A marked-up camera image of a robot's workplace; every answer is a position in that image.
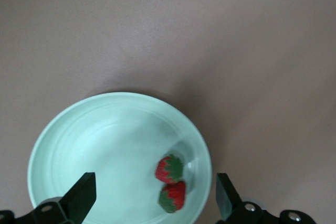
strawberry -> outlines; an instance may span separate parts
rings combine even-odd
[[[170,214],[179,211],[184,205],[185,188],[184,181],[165,185],[159,197],[161,207]]]
[[[167,184],[179,182],[182,178],[182,174],[182,162],[173,154],[161,159],[155,171],[156,178]]]

mint green bowl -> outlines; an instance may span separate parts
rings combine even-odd
[[[173,153],[184,163],[184,207],[167,214],[158,204],[163,183],[158,161]],[[212,179],[206,144],[193,123],[147,95],[116,92],[75,103],[38,138],[28,167],[36,207],[64,195],[85,172],[95,172],[97,200],[84,224],[192,224],[207,201]]]

green leaves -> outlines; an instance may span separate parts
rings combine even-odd
[[[168,191],[163,190],[160,193],[159,204],[168,213],[172,214],[176,212],[176,206],[174,205],[174,199],[168,198]]]
[[[183,175],[183,164],[178,157],[175,157],[173,154],[169,155],[170,159],[167,159],[165,162],[167,166],[164,168],[165,171],[169,172],[168,177],[171,178],[172,182],[177,183]]]

screw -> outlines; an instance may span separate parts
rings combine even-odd
[[[256,207],[251,203],[247,203],[245,205],[245,208],[246,208],[246,210],[251,211],[251,212],[254,212],[256,210]]]
[[[301,217],[295,212],[289,212],[288,217],[289,219],[294,220],[294,221],[301,221]]]
[[[44,207],[41,208],[41,212],[47,212],[47,211],[49,211],[51,208],[52,208],[51,205],[46,205],[46,206],[44,206]]]

fabric strawberry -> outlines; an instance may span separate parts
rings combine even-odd
[[[159,197],[160,206],[170,214],[179,211],[184,205],[185,188],[184,181],[165,185]]]
[[[179,182],[182,178],[182,174],[182,162],[173,154],[161,159],[155,171],[156,178],[167,184]]]

